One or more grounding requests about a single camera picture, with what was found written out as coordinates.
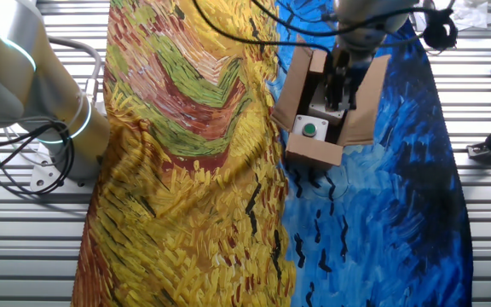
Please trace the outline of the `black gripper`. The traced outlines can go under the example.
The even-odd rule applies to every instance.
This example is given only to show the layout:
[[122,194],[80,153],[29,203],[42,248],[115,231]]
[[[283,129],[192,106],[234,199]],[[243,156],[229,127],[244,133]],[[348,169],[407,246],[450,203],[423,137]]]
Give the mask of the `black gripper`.
[[[373,53],[365,50],[347,50],[335,46],[327,57],[325,98],[326,110],[355,110],[355,96],[373,61]],[[349,80],[343,85],[340,78]]]

